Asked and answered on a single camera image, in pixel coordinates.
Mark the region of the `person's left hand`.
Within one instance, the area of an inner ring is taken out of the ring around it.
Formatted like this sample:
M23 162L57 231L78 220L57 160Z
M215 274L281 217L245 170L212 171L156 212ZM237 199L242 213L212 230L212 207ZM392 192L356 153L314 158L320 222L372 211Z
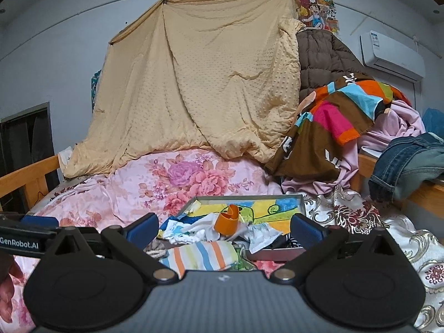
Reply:
M12 298L14 284L12 278L22 280L23 273L12 255L1 252L1 319L6 323L12 322Z

